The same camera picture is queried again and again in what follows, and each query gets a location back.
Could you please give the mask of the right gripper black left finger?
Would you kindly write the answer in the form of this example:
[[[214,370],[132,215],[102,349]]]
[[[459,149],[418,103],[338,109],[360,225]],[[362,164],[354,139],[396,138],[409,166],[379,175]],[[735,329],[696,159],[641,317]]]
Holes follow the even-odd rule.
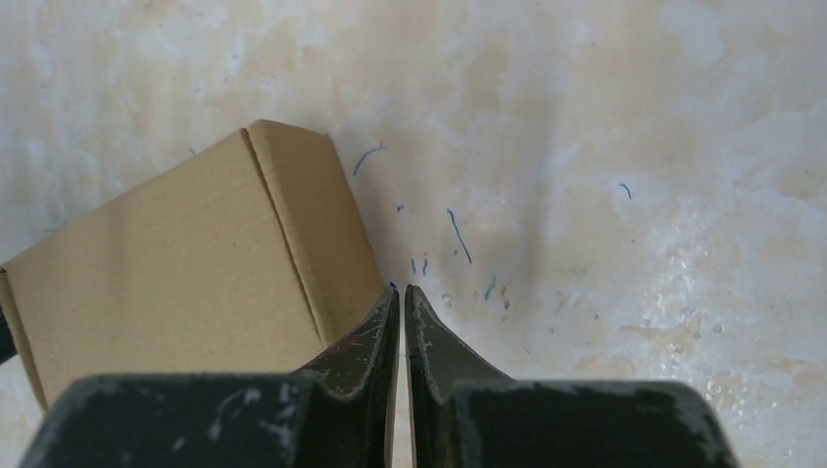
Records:
[[[100,374],[47,412],[24,467],[386,467],[400,297],[288,373]]]

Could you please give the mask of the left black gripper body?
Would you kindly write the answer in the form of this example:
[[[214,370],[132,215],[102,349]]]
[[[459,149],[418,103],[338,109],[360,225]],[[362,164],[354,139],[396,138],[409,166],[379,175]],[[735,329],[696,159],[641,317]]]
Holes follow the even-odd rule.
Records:
[[[0,313],[0,364],[3,365],[17,355],[17,348],[14,343],[9,323],[4,315]]]

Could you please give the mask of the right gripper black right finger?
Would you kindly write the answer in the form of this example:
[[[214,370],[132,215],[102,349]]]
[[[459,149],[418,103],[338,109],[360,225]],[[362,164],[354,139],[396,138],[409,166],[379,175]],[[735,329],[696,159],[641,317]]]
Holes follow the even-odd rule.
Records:
[[[405,293],[418,467],[735,467],[715,413],[677,381],[518,380]]]

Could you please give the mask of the brown cardboard box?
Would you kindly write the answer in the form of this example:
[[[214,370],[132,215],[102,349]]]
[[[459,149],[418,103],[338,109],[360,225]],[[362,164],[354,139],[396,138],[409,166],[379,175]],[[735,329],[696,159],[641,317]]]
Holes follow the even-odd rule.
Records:
[[[6,261],[36,401],[102,373],[292,371],[383,291],[333,140],[259,120]]]

